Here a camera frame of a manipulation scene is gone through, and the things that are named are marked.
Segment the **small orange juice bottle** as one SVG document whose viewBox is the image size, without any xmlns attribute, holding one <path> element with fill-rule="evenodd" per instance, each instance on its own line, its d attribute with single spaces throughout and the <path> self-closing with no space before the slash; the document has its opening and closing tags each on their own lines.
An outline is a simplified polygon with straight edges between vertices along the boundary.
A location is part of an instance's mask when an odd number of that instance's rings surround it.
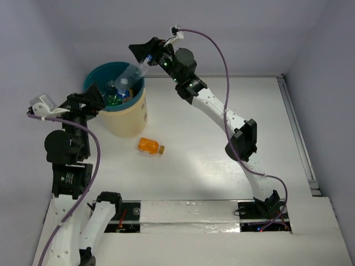
<svg viewBox="0 0 355 266">
<path fill-rule="evenodd" d="M 141 137 L 138 143 L 138 150 L 150 155 L 162 155 L 165 146 L 160 145 L 157 141 Z"/>
</svg>

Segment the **green plastic soda bottle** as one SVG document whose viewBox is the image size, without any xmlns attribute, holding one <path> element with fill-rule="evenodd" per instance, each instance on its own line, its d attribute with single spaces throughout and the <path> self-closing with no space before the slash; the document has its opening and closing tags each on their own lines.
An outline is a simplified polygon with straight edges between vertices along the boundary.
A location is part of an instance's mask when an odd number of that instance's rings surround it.
<svg viewBox="0 0 355 266">
<path fill-rule="evenodd" d="M 108 95 L 106 99 L 107 106 L 118 106 L 123 103 L 122 98 L 118 94 Z"/>
</svg>

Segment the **clear crushed plastic bottle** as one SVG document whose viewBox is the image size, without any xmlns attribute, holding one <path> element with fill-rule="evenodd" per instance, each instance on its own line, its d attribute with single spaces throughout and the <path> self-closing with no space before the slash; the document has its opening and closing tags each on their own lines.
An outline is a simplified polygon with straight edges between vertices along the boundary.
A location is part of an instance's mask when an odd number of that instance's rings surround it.
<svg viewBox="0 0 355 266">
<path fill-rule="evenodd" d="M 122 78 L 117 80 L 110 80 L 107 83 L 107 94 L 115 99 L 126 99 L 126 98 L 133 98 L 134 91 L 131 88 L 131 84 L 129 83 L 128 79 Z"/>
</svg>

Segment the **clear bottle white cap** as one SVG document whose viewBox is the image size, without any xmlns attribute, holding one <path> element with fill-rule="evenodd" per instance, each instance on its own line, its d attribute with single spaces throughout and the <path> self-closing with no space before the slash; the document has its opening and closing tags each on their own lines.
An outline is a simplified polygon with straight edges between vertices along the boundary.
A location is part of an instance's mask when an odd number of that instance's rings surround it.
<svg viewBox="0 0 355 266">
<path fill-rule="evenodd" d="M 149 66 L 136 66 L 129 64 L 128 67 L 116 78 L 128 79 L 131 84 L 131 88 L 148 72 Z"/>
</svg>

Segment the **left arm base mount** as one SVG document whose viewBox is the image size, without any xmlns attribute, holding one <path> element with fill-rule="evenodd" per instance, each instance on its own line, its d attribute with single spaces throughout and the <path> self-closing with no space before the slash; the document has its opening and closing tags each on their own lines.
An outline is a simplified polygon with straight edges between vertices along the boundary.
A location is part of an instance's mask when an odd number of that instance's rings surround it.
<svg viewBox="0 0 355 266">
<path fill-rule="evenodd" d="M 139 233 L 141 202 L 123 202 L 122 212 L 108 223 L 105 233 Z"/>
</svg>

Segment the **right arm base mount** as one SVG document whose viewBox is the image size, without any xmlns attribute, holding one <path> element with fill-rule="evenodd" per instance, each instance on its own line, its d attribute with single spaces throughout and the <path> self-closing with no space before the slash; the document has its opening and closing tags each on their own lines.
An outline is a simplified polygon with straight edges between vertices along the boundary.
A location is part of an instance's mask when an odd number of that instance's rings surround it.
<svg viewBox="0 0 355 266">
<path fill-rule="evenodd" d="M 280 217 L 263 229 L 263 226 L 277 217 L 283 210 L 284 201 L 279 202 L 271 215 L 261 214 L 254 201 L 241 201 L 237 204 L 234 216 L 239 218 L 241 232 L 291 232 L 291 223 L 287 209 Z"/>
</svg>

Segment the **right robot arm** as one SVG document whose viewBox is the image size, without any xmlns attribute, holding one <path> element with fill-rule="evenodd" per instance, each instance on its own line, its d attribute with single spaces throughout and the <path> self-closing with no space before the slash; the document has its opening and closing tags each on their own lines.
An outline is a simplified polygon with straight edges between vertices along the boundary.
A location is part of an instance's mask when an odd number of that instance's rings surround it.
<svg viewBox="0 0 355 266">
<path fill-rule="evenodd" d="M 138 63 L 160 66 L 176 82 L 177 94 L 223 129 L 228 140 L 225 152 L 243 168 L 256 202 L 256 213 L 261 217 L 273 214 L 280 197 L 270 185 L 256 153 L 256 121 L 245 120 L 225 109 L 207 84 L 195 74 L 197 62 L 190 50 L 174 50 L 171 44 L 157 37 L 144 44 L 131 44 L 129 49 Z"/>
</svg>

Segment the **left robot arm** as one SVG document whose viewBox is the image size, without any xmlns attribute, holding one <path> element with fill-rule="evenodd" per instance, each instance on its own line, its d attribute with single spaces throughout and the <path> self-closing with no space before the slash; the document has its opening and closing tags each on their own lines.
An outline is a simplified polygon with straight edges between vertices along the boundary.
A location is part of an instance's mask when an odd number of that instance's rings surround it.
<svg viewBox="0 0 355 266">
<path fill-rule="evenodd" d="M 82 226 L 88 194 L 101 161 L 98 138 L 87 122 L 105 108 L 96 83 L 83 93 L 70 94 L 66 101 L 42 116 L 43 121 L 59 122 L 45 138 L 47 161 L 52 165 L 52 204 L 56 226 L 39 257 L 38 265 L 95 265 L 95 254 L 111 219 L 123 212 L 117 192 L 102 192 L 85 227 Z"/>
</svg>

